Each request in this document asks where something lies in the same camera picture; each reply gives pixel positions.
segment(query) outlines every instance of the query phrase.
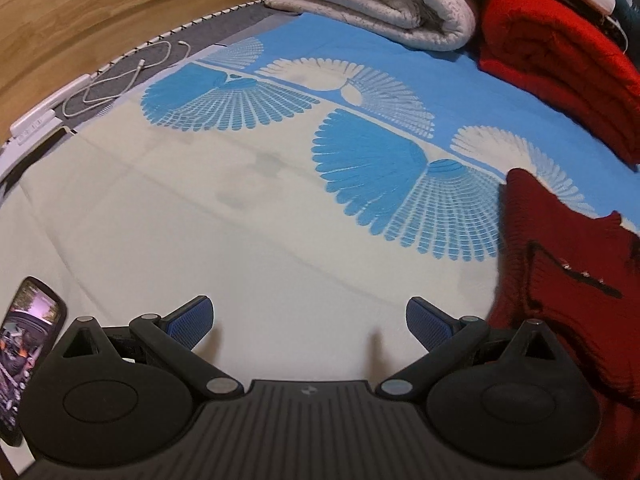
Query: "gray fabric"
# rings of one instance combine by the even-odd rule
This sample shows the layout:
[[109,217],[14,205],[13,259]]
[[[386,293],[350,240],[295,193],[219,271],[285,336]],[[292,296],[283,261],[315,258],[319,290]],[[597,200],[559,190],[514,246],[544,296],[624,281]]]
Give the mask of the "gray fabric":
[[258,34],[262,34],[264,32],[269,32],[274,28],[278,28],[281,25],[285,25],[286,23],[292,22],[295,20],[300,14],[297,12],[285,12],[283,10],[277,11],[277,14],[273,16],[268,16],[264,18],[261,22],[252,25],[251,27],[247,27],[244,30],[241,30],[237,34],[229,36],[228,38],[220,41],[220,44],[230,45],[233,43],[237,43],[238,41],[245,40],[246,38],[250,38],[252,36],[257,36]]
[[[275,9],[269,9],[265,7],[263,4],[254,4],[247,7],[241,7],[237,10],[232,10],[226,14],[220,14],[219,16],[215,16],[210,20],[203,20],[200,23],[192,25],[191,27],[180,30],[168,38],[165,38],[167,41],[171,43],[172,50],[171,55],[166,60],[166,62],[153,67],[147,70],[143,70],[136,79],[136,83],[134,86],[139,85],[140,83],[145,82],[150,77],[154,76],[161,70],[171,66],[173,63],[180,61],[184,54],[186,53],[186,47],[178,44],[179,41],[185,41],[191,45],[191,54],[195,54],[199,52],[203,48],[211,46],[212,44],[221,43],[225,38],[233,38],[238,34],[241,34],[243,30],[247,27],[252,27],[257,25],[265,18],[274,15],[281,15],[281,18],[276,18],[273,21],[267,22],[262,25],[261,28],[255,29],[258,32],[252,32],[252,34],[259,34],[260,32],[265,32],[270,30],[270,28],[276,28],[282,23],[285,23],[286,20],[292,19],[292,14],[288,12],[281,12]],[[142,52],[132,54],[129,57],[121,60],[116,66],[111,68],[104,76],[100,78],[109,78],[113,76],[117,76],[118,74],[122,74],[129,70],[134,69],[140,59],[144,59],[146,64],[151,65],[160,61],[166,55],[167,46],[166,44],[158,44],[152,45]],[[90,91],[87,99],[96,99],[101,96],[109,96],[115,95],[121,92],[129,82],[130,76],[124,76],[123,78],[116,79],[115,81],[109,81],[104,83],[103,85],[99,85],[93,88]],[[69,101],[66,106],[66,111],[70,114],[79,112],[86,105],[82,104],[82,94],[75,96],[71,101]],[[81,114],[74,118],[66,118],[62,114],[62,105],[56,108],[56,115],[64,121],[66,126],[70,128],[75,128],[81,123],[95,117],[100,111],[103,110],[101,107],[94,108],[93,110],[88,110],[86,113]]]

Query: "red sweater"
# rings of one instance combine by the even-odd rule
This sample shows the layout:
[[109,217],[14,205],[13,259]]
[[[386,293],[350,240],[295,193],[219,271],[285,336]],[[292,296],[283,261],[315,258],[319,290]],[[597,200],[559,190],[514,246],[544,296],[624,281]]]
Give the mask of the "red sweater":
[[[640,239],[619,213],[574,212],[524,170],[504,193],[505,250],[488,319],[545,320],[588,378],[602,426],[585,462],[604,479],[640,475]],[[532,250],[539,244],[545,251]]]

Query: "ribbed plastic surface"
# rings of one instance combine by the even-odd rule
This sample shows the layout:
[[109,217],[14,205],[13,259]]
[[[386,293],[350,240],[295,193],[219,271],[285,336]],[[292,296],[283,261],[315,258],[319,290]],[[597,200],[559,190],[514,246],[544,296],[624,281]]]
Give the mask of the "ribbed plastic surface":
[[37,462],[24,480],[595,480],[581,464],[512,471],[441,444],[416,408],[361,381],[255,381],[212,401],[173,447],[137,464],[75,470]]
[[429,352],[453,336],[451,327],[416,301],[406,306],[406,325]]
[[211,330],[213,317],[213,306],[206,299],[169,323],[166,332],[191,350]]

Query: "bedsheet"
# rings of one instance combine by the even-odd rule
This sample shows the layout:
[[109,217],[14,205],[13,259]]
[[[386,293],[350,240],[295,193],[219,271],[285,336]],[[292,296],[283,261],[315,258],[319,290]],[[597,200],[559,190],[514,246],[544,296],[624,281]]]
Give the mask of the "bedsheet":
[[154,76],[30,168],[0,208],[0,303],[32,274],[122,324],[207,294],[197,351],[252,378],[372,382],[423,354],[422,296],[485,316],[498,194],[525,168],[640,225],[640,178],[464,53],[303,15]]

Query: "circular cover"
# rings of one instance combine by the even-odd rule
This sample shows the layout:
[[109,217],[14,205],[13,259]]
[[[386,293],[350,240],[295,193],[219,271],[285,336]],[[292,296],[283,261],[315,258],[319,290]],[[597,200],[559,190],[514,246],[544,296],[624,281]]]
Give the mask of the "circular cover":
[[20,428],[34,455],[91,468],[135,462],[169,444],[193,409],[175,376],[143,364],[67,358],[36,377]]
[[543,467],[576,458],[599,425],[596,400],[553,361],[459,370],[430,391],[427,414],[444,440],[502,466]]

